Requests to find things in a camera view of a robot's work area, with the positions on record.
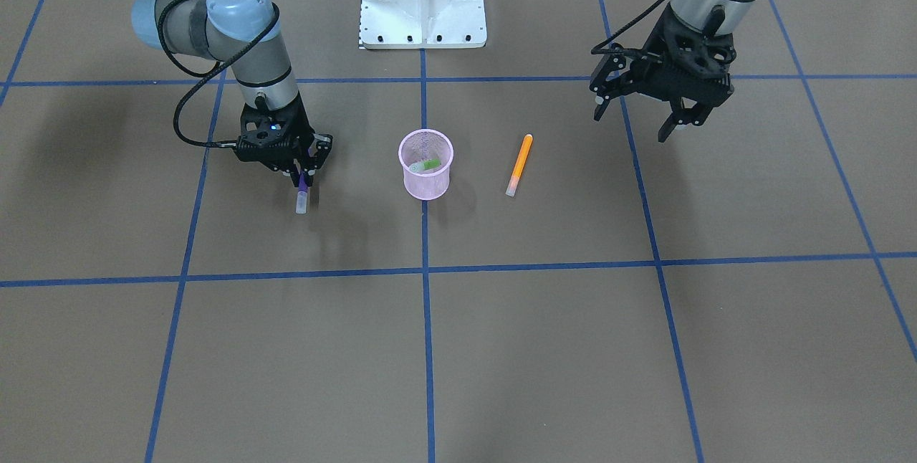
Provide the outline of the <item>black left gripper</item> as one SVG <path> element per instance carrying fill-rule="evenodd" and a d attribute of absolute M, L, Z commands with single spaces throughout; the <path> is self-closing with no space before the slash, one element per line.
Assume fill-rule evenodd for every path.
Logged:
<path fill-rule="evenodd" d="M 638 93 L 669 102 L 671 113 L 656 133 L 659 143 L 679 128 L 704 125 L 714 108 L 734 93 L 729 74 L 736 60 L 733 35 L 717 34 L 725 19 L 725 6 L 717 4 L 696 31 L 668 5 L 623 75 L 615 73 L 628 66 L 626 53 L 603 54 L 590 77 L 589 88 L 597 103 L 593 120 L 602 120 L 610 101 Z M 686 107 L 684 98 L 695 103 Z"/>

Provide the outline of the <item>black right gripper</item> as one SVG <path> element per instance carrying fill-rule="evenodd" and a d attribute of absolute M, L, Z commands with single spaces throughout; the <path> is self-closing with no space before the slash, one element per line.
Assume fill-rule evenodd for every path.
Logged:
<path fill-rule="evenodd" d="M 333 148 L 333 136 L 315 133 L 301 101 L 278 110 L 262 111 L 245 105 L 235 155 L 242 162 L 257 162 L 272 171 L 283 171 L 292 185 L 315 184 L 315 176 Z"/>

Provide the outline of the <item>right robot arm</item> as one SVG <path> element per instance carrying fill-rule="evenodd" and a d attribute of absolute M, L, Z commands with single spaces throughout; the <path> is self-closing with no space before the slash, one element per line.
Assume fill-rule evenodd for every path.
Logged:
<path fill-rule="evenodd" d="M 311 189 L 333 137 L 315 132 L 308 121 L 273 0 L 135 0 L 131 20 L 144 44 L 196 78 L 174 110 L 180 140 L 232 150 L 239 161 L 285 173 L 302 192 Z M 244 99 L 239 136 L 194 140 L 181 130 L 181 113 L 196 92 L 226 71 Z"/>

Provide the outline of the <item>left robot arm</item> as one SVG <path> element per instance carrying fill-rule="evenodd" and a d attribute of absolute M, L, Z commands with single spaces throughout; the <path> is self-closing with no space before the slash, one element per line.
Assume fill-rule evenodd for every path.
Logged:
<path fill-rule="evenodd" d="M 612 100 L 639 94 L 671 108 L 658 142 L 680 127 L 704 125 L 734 94 L 734 31 L 756 1 L 656 0 L 653 6 L 662 12 L 643 46 L 625 47 L 613 33 L 592 48 L 600 56 L 590 77 L 594 120 L 602 119 Z"/>

